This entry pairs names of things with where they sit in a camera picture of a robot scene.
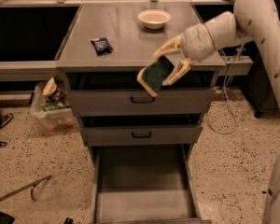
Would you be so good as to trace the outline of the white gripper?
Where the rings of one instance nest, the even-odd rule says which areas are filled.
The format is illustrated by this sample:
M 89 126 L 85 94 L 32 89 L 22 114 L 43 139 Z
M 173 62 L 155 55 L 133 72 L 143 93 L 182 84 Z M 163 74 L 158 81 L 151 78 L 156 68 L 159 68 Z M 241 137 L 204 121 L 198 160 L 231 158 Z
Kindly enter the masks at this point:
M 179 60 L 171 74 L 162 82 L 163 86 L 171 86 L 182 78 L 193 66 L 192 60 L 204 60 L 215 52 L 212 37 L 203 23 L 190 26 L 181 36 L 168 40 L 153 53 L 152 60 L 157 61 L 160 57 L 177 54 L 180 50 L 190 60 Z

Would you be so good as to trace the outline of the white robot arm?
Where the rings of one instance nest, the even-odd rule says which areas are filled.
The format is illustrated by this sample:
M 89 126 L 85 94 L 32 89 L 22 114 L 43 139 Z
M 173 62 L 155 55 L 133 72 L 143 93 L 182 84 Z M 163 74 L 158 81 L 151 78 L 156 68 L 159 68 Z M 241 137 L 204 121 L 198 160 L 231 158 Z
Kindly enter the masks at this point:
M 280 20 L 274 0 L 235 0 L 233 12 L 191 26 L 161 46 L 153 58 L 182 53 L 201 61 L 219 49 L 250 40 L 258 47 L 280 110 Z M 280 224 L 280 155 L 270 178 L 262 223 Z

